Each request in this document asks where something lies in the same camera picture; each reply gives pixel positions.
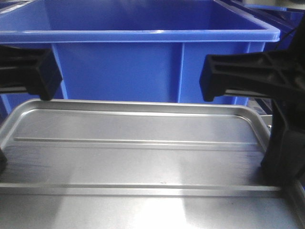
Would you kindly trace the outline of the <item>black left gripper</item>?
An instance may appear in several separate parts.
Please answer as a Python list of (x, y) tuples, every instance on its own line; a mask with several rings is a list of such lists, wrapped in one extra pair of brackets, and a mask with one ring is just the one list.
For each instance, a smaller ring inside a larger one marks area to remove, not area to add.
[(62, 76), (52, 49), (0, 48), (0, 93), (54, 98)]

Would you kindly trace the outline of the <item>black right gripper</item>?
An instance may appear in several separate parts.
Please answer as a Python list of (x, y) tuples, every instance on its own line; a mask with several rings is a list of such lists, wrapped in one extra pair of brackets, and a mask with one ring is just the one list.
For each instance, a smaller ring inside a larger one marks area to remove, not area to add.
[(304, 130), (305, 21), (285, 50), (207, 55), (199, 83), (206, 102), (223, 95), (271, 98), (283, 108), (289, 125)]

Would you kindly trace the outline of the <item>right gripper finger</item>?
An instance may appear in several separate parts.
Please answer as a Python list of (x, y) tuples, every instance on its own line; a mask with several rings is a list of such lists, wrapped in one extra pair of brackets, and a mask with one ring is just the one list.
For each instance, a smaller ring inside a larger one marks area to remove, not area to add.
[(301, 178), (305, 174), (305, 131), (273, 124), (261, 167), (272, 186), (286, 186)]

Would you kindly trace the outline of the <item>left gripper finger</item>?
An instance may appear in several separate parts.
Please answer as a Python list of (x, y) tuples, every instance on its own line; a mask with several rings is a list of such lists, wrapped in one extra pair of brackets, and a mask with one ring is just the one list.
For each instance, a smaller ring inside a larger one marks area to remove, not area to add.
[(4, 171), (7, 165), (7, 158), (5, 157), (2, 150), (0, 150), (0, 173)]

